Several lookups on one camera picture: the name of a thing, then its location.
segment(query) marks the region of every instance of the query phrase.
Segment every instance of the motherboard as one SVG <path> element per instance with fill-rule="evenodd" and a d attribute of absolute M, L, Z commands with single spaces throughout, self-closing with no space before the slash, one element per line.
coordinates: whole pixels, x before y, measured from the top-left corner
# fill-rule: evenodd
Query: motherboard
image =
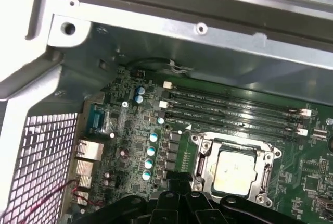
<path fill-rule="evenodd" d="M 81 214 L 149 199 L 170 171 L 219 201 L 239 195 L 310 224 L 333 222 L 333 108 L 120 68 L 85 103 L 76 154 Z"/>

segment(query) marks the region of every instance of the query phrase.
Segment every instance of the cpu socket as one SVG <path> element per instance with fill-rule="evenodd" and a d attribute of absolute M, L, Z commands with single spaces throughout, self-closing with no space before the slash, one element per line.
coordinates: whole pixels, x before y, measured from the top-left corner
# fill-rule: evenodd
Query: cpu socket
<path fill-rule="evenodd" d="M 257 140 L 206 132 L 191 135 L 198 145 L 193 190 L 208 192 L 217 202 L 238 195 L 271 207 L 267 197 L 274 159 L 282 153 Z"/>

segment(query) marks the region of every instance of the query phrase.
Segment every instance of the capacitor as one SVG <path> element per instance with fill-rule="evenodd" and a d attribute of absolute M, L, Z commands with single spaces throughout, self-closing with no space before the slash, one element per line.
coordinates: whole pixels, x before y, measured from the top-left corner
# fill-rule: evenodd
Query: capacitor
<path fill-rule="evenodd" d="M 122 148 L 122 149 L 120 150 L 120 156 L 121 156 L 122 158 L 127 158 L 127 157 L 129 156 L 129 154 L 130 154 L 130 151 L 129 151 L 128 148 Z"/>
<path fill-rule="evenodd" d="M 154 156 L 155 155 L 155 148 L 153 146 L 150 146 L 147 148 L 147 155 Z"/>
<path fill-rule="evenodd" d="M 138 87 L 136 92 L 137 92 L 138 95 L 143 95 L 143 94 L 146 93 L 146 90 L 145 90 L 144 87 Z"/>
<path fill-rule="evenodd" d="M 333 119 L 332 118 L 327 118 L 326 119 L 326 124 L 327 125 L 333 125 Z"/>
<path fill-rule="evenodd" d="M 104 177 L 107 178 L 107 179 L 109 179 L 111 177 L 111 174 L 109 172 L 105 172 L 104 173 Z"/>
<path fill-rule="evenodd" d="M 157 123 L 158 124 L 162 125 L 164 122 L 165 122 L 164 118 L 162 118 L 162 117 L 157 118 Z"/>
<path fill-rule="evenodd" d="M 118 133 L 117 132 L 111 132 L 110 133 L 110 138 L 113 139 L 113 138 L 116 138 L 118 136 Z"/>
<path fill-rule="evenodd" d="M 146 169 L 151 169 L 153 165 L 152 159 L 146 159 L 145 160 L 145 168 Z"/>
<path fill-rule="evenodd" d="M 145 170 L 142 173 L 142 179 L 144 179 L 145 181 L 148 181 L 150 179 L 151 173 L 149 170 Z"/>
<path fill-rule="evenodd" d="M 158 135 L 157 135 L 156 133 L 151 133 L 151 134 L 149 135 L 149 140 L 150 140 L 151 142 L 156 142 L 157 139 L 158 139 Z"/>
<path fill-rule="evenodd" d="M 144 101 L 144 98 L 142 97 L 142 95 L 137 95 L 134 98 L 134 100 L 135 100 L 136 103 L 142 103 Z"/>

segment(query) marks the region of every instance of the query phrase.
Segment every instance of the red wire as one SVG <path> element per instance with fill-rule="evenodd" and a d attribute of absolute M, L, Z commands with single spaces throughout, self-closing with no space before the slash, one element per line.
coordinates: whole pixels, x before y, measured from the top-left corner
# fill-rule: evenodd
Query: red wire
<path fill-rule="evenodd" d="M 64 185 L 56 188 L 55 190 L 53 190 L 51 193 L 49 193 L 47 196 L 45 196 L 38 204 L 36 204 L 34 207 L 32 207 L 29 211 L 29 213 L 19 222 L 19 224 L 25 224 L 25 222 L 27 221 L 27 219 L 38 209 L 40 208 L 47 200 L 49 200 L 53 195 L 55 195 L 56 193 L 58 193 L 59 191 L 61 191 L 62 189 L 64 189 L 65 187 L 67 187 L 69 184 L 76 182 L 76 186 L 75 188 L 72 190 L 72 194 L 74 196 L 76 196 L 77 198 L 80 198 L 84 201 L 86 201 L 88 204 L 94 205 L 94 206 L 102 206 L 103 204 L 101 202 L 98 203 L 94 203 L 78 194 L 76 194 L 76 190 L 78 189 L 78 181 L 77 180 L 70 180 L 68 182 L 66 182 Z"/>
<path fill-rule="evenodd" d="M 31 210 L 29 211 L 29 213 L 19 222 L 20 224 L 25 224 L 25 222 L 27 221 L 27 219 L 29 218 L 29 216 L 31 216 L 38 208 L 40 208 L 40 206 L 42 206 L 47 200 L 49 200 L 53 195 L 55 195 L 56 193 L 58 193 L 59 191 L 61 191 L 62 189 L 64 189 L 65 187 L 67 187 L 69 184 L 76 182 L 76 180 L 70 180 L 68 182 L 66 182 L 64 185 L 58 187 L 57 189 L 53 190 L 51 193 L 49 193 L 47 196 L 45 196 L 41 202 L 39 202 L 38 204 L 36 204 L 34 207 L 31 208 Z"/>

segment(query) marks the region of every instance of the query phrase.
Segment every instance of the computer case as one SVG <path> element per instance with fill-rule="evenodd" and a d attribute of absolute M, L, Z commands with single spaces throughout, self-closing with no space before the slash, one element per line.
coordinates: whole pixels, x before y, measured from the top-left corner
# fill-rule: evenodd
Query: computer case
<path fill-rule="evenodd" d="M 165 57 L 194 79 L 333 106 L 332 1 L 33 0 L 25 39 L 42 53 L 0 82 L 0 223 L 66 182 L 84 100 L 131 60 Z M 31 223 L 56 223 L 63 195 Z"/>

